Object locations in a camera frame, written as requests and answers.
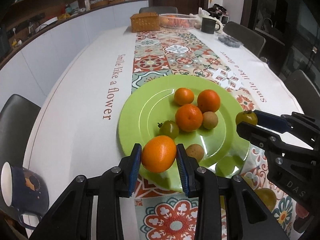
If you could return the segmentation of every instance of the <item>mug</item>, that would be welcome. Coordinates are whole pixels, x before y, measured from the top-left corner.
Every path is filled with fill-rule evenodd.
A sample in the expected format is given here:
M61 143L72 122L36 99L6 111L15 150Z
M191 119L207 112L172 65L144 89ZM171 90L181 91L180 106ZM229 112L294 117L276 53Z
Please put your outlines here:
M49 208L49 194L44 180L36 173L4 163L1 171L1 191L4 202L18 211L19 223L35 230L23 221L23 214L36 216L41 221Z
M215 31L220 30L221 26L218 24L218 28L216 29L216 20L203 17L202 24L201 24L201 31L204 33L214 34Z

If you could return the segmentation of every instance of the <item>storage basket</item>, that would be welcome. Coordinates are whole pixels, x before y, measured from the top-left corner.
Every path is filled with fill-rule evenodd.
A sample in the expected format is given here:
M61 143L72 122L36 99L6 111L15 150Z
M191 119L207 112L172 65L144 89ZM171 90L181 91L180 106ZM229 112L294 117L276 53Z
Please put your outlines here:
M185 14L160 14L160 26L174 29L192 29L196 25L196 18Z
M159 15L155 12L137 13L130 19L133 33L160 30Z

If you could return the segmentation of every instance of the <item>white cabinet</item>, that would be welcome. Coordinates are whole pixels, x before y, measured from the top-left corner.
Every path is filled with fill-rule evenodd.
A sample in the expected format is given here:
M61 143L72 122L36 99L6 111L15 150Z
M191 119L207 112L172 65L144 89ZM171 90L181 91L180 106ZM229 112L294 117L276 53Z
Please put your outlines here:
M148 7L148 1L137 1L114 5L113 12L115 15L116 27L131 25L130 17L139 13L140 8Z
M48 95L65 70L53 44L51 32L40 35L21 51L40 88Z
M83 17L77 17L50 30L53 45L64 69L89 44Z
M116 27L113 7L106 7L87 13L83 18L90 43L93 42L101 32Z
M21 95L38 106L42 106L46 99L21 51L0 71L0 110L13 94Z

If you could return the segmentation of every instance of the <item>tile pattern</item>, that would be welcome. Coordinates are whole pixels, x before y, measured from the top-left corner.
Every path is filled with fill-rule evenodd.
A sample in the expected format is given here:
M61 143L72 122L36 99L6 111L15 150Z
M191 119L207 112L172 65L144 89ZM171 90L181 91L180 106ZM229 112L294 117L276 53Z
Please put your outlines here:
M237 75L209 47L188 30L160 28L137 33L132 69L132 92L146 82L167 75L193 75L208 79L231 93L243 110L257 104ZM241 171L252 179L255 188L271 188L277 196L273 215L290 236L295 211L292 199L267 179L264 151L251 146ZM135 191L135 208L140 240L193 240L198 199L159 188L141 176ZM226 212L221 207L222 240L227 239Z

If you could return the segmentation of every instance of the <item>tangerine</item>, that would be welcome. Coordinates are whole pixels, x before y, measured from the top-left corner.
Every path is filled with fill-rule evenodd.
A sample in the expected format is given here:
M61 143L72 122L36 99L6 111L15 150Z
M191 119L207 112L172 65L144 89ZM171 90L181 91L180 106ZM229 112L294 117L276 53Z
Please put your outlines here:
M206 89L199 94L197 103L203 113L216 112L220 107L220 97L215 91Z
M164 172L176 158L175 142L166 135L159 135L147 142L141 154L142 165L151 172Z
M176 124L185 132L197 130L202 124L202 113L200 109L192 104L179 107L175 115Z
M180 106L191 104L194 99L195 95L187 88L178 88L174 93L174 101Z

